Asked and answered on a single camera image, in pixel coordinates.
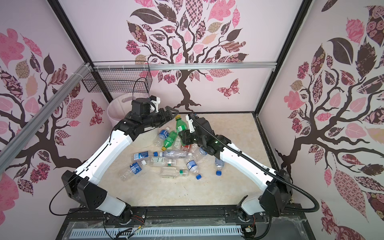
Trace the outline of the pink plastic bin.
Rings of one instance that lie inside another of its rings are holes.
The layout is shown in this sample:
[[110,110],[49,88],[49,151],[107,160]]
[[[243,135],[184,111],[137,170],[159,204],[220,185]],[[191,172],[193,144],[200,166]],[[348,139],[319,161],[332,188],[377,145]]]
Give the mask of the pink plastic bin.
[[148,93],[125,93],[115,98],[107,108],[107,115],[112,127],[117,125],[132,110],[133,100],[148,97]]

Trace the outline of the clear square bottle upper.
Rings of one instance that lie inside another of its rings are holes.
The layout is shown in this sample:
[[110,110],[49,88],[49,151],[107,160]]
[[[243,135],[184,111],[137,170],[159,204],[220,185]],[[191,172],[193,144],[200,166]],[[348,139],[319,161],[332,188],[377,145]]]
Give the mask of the clear square bottle upper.
[[149,165],[151,167],[175,167],[177,162],[175,159],[165,158],[165,157],[152,157],[150,159]]

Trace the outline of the long clear crushed bottle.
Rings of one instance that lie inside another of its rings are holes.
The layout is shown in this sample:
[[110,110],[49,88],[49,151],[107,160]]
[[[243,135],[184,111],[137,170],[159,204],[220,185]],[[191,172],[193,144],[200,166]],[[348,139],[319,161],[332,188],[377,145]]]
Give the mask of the long clear crushed bottle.
[[181,159],[187,156],[188,152],[178,150],[165,150],[163,152],[153,152],[154,157],[164,157],[168,159]]

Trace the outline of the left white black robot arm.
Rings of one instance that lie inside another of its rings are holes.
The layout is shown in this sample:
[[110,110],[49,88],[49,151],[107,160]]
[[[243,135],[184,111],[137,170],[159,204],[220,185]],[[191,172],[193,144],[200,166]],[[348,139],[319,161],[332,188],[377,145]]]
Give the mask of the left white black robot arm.
[[99,187],[99,182],[119,154],[139,135],[162,127],[179,114],[169,106],[160,108],[160,102],[155,96],[132,101],[132,110],[113,127],[102,146],[75,171],[62,175],[68,197],[88,210],[105,212],[124,224],[130,221],[131,206],[111,196]]

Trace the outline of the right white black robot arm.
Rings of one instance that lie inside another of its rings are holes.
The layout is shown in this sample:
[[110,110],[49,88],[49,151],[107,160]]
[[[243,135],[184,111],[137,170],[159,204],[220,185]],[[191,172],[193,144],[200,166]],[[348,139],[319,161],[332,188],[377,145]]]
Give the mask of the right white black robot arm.
[[208,155],[235,167],[260,189],[259,195],[247,195],[240,201],[240,212],[248,216],[265,212],[280,217],[293,193],[287,175],[254,160],[230,139],[216,135],[205,118],[191,113],[186,115],[186,122],[188,129],[179,133],[183,144],[198,145]]

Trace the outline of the dark green bottle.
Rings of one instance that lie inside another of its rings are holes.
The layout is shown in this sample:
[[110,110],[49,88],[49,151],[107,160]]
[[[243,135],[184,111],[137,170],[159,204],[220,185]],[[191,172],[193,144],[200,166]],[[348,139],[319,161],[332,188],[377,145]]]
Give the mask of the dark green bottle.
[[182,132],[182,131],[188,130],[188,125],[182,120],[181,115],[177,115],[175,120],[176,120],[177,134]]

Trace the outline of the clear square bottle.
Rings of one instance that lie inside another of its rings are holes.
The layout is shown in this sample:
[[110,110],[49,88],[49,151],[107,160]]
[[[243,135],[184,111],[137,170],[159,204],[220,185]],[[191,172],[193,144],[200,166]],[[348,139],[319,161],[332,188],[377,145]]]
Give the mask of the clear square bottle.
[[149,165],[151,167],[175,167],[177,162],[175,159],[165,158],[165,157],[152,157],[150,159]]
[[167,178],[167,179],[174,179],[177,177],[187,177],[188,171],[184,169],[179,169],[176,167],[163,167],[161,168],[160,176],[162,178]]

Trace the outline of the clear bottle green label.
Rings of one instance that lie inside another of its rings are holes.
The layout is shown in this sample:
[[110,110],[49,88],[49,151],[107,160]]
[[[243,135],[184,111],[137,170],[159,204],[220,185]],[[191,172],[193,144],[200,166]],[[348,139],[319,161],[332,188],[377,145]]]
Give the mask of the clear bottle green label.
[[176,140],[174,141],[173,150],[180,151],[182,146],[183,144],[182,144],[181,138],[177,137]]

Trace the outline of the clear square bottle lower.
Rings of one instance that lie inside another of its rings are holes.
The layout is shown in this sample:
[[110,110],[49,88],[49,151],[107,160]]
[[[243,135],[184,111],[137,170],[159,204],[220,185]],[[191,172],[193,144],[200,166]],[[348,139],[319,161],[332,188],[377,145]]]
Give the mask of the clear square bottle lower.
[[177,177],[187,177],[188,171],[184,169],[179,169],[176,167],[163,167],[161,168],[160,176],[162,178],[167,178],[167,179],[174,179]]

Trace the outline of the blue label bottle blue cap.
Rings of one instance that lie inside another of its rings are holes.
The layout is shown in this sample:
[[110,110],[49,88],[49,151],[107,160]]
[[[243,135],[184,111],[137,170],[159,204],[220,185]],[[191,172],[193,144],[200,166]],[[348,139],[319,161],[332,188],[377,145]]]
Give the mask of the blue label bottle blue cap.
[[197,180],[200,180],[202,178],[201,174],[199,173],[199,166],[197,165],[196,161],[191,160],[186,163],[186,166]]

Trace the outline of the flat blue label bottle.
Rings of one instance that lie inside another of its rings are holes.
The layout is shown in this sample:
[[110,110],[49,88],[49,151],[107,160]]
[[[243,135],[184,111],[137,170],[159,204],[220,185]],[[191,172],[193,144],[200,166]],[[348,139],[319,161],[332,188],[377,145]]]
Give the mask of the flat blue label bottle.
[[153,155],[153,153],[151,151],[143,151],[143,152],[134,153],[132,155],[132,161],[136,162],[136,161],[140,161],[143,159],[147,159],[147,158],[151,157],[152,155]]

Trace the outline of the light green bottle yellow cap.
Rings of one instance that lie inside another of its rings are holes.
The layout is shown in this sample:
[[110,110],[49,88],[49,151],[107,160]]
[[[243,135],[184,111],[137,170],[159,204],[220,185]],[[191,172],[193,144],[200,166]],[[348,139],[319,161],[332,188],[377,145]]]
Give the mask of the light green bottle yellow cap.
[[168,148],[172,147],[177,137],[178,137],[178,134],[175,131],[171,131],[169,133],[169,136],[164,140],[162,151],[165,151]]

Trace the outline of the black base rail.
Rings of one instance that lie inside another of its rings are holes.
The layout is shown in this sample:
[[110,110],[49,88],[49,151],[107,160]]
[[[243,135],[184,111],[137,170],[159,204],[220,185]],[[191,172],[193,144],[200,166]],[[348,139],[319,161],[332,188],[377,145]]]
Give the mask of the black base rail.
[[71,209],[56,236],[69,240],[73,229],[240,226],[242,236],[176,237],[155,240],[313,240],[315,236],[304,214],[285,211],[278,218],[266,213],[246,216],[236,205],[133,207],[127,224],[99,211]]

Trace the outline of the aluminium rail back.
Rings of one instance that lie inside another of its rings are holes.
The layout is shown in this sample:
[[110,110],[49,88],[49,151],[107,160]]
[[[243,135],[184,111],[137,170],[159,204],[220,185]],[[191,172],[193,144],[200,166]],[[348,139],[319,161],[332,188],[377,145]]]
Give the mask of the aluminium rail back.
[[212,70],[212,69],[275,69],[276,62],[239,62],[239,63],[197,63],[197,64],[142,64],[135,63],[130,65],[112,65],[105,63],[104,65],[96,65],[95,71],[112,69],[128,70],[139,69],[149,71],[168,71],[168,70]]

